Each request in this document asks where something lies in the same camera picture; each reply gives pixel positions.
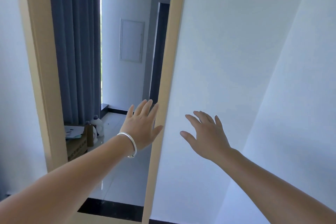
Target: finger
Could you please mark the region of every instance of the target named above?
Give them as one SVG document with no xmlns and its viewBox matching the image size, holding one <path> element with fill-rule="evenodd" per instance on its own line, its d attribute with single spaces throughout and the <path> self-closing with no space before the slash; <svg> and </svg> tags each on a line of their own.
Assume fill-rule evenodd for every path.
<svg viewBox="0 0 336 224">
<path fill-rule="evenodd" d="M 213 118 L 210 115 L 208 115 L 206 112 L 202 112 L 202 111 L 201 111 L 201 113 L 204 113 L 205 116 L 207 116 L 208 121 L 210 121 L 212 124 L 215 124 L 215 121 L 213 120 Z"/>
<path fill-rule="evenodd" d="M 190 144 L 191 148 L 193 148 L 196 142 L 195 137 L 191 133 L 188 133 L 186 131 L 181 131 L 180 135 Z"/>
<path fill-rule="evenodd" d="M 194 114 L 199 118 L 199 121 L 202 123 L 209 122 L 208 117 L 204 114 L 204 112 L 194 111 Z"/>
<path fill-rule="evenodd" d="M 142 116 L 147 116 L 148 113 L 149 113 L 149 109 L 151 108 L 152 104 L 153 104 L 153 100 L 150 99 L 150 100 L 144 105 L 144 107 L 142 108 L 140 115 L 142 115 Z"/>
<path fill-rule="evenodd" d="M 138 107 L 135 109 L 135 112 L 134 112 L 133 115 L 140 115 L 140 113 L 141 113 L 141 111 L 142 111 L 142 109 L 143 109 L 143 107 L 144 107 L 144 105 L 145 105 L 146 103 L 147 103 L 147 100 L 142 101 L 142 102 L 138 105 Z"/>
<path fill-rule="evenodd" d="M 134 105 L 131 105 L 131 107 L 128 109 L 128 112 L 126 114 L 126 118 L 130 118 L 133 116 L 133 109 L 134 109 Z"/>
<path fill-rule="evenodd" d="M 195 118 L 194 116 L 192 116 L 192 115 L 187 114 L 185 117 L 190 121 L 191 125 L 192 125 L 194 128 L 198 127 L 198 126 L 201 124 L 201 123 L 199 122 L 199 120 L 196 119 L 196 118 Z"/>
<path fill-rule="evenodd" d="M 162 129 L 163 129 L 162 125 L 157 126 L 156 128 L 153 129 L 153 131 L 152 131 L 152 139 L 153 139 L 153 141 L 159 135 L 159 133 L 162 131 Z"/>
<path fill-rule="evenodd" d="M 223 128 L 222 122 L 221 120 L 218 118 L 218 116 L 215 116 L 215 121 L 216 121 L 216 125 L 219 126 L 220 128 Z"/>
<path fill-rule="evenodd" d="M 156 103 L 156 104 L 154 105 L 154 107 L 151 109 L 151 111 L 149 112 L 148 117 L 149 117 L 150 119 L 152 119 L 153 121 L 155 120 L 155 117 L 156 117 L 156 114 L 157 114 L 157 112 L 158 112 L 158 109 L 159 109 L 159 103 Z"/>
</svg>

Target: hand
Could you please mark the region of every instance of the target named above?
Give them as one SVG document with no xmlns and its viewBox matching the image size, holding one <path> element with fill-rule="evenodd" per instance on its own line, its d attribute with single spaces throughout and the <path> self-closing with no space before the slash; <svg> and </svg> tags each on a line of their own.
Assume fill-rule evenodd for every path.
<svg viewBox="0 0 336 224">
<path fill-rule="evenodd" d="M 194 115 L 199 120 L 188 114 L 185 117 L 195 128 L 197 140 L 186 131 L 181 131 L 180 134 L 197 154 L 215 162 L 218 156 L 232 149 L 224 133 L 222 123 L 218 116 L 215 116 L 215 122 L 205 112 L 194 111 Z"/>
<path fill-rule="evenodd" d="M 147 100 L 142 101 L 134 111 L 134 114 L 134 105 L 131 105 L 120 129 L 120 132 L 128 133 L 133 138 L 137 150 L 142 150 L 150 145 L 163 128 L 163 126 L 157 126 L 153 129 L 159 105 L 156 104 L 149 112 L 152 103 L 152 100 L 148 102 Z"/>
</svg>

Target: blue curtain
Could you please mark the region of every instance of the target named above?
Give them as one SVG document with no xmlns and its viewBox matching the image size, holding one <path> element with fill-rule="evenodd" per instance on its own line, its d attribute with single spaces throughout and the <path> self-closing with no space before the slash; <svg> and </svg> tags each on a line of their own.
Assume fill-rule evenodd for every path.
<svg viewBox="0 0 336 224">
<path fill-rule="evenodd" d="M 100 0 L 51 0 L 65 123 L 84 124 L 101 107 Z"/>
</svg>

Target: white wall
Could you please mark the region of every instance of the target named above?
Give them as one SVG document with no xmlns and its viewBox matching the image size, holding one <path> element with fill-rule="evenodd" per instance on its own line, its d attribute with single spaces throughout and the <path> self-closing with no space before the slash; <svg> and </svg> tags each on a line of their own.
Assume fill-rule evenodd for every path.
<svg viewBox="0 0 336 224">
<path fill-rule="evenodd" d="M 13 194 L 47 167 L 18 0 L 0 4 L 0 184 Z"/>
<path fill-rule="evenodd" d="M 151 0 L 102 0 L 103 103 L 128 110 L 142 101 Z M 142 62 L 119 60 L 120 19 L 145 22 Z"/>
<path fill-rule="evenodd" d="M 336 0 L 302 0 L 243 154 L 336 210 Z M 268 223 L 230 183 L 217 222 Z"/>
<path fill-rule="evenodd" d="M 148 29 L 147 54 L 145 65 L 145 78 L 143 82 L 142 99 L 149 99 L 149 90 L 151 87 L 153 58 L 154 58 L 154 42 L 156 33 L 156 23 L 158 18 L 159 3 L 170 4 L 170 0 L 152 0 L 150 5 L 150 18 Z"/>
<path fill-rule="evenodd" d="M 184 115 L 219 115 L 242 150 L 300 0 L 184 0 L 151 218 L 214 223 L 229 179 L 179 135 Z"/>
</svg>

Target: forearm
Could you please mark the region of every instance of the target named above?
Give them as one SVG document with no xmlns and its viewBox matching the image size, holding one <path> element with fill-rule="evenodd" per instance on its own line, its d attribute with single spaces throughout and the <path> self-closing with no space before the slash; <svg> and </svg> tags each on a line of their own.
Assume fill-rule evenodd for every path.
<svg viewBox="0 0 336 224">
<path fill-rule="evenodd" d="M 271 223 L 336 223 L 336 213 L 251 162 L 236 150 L 215 162 L 245 191 Z"/>
<path fill-rule="evenodd" d="M 1 223 L 64 223 L 99 181 L 133 150 L 127 137 L 113 137 L 1 202 L 0 218 L 7 220 Z"/>
</svg>

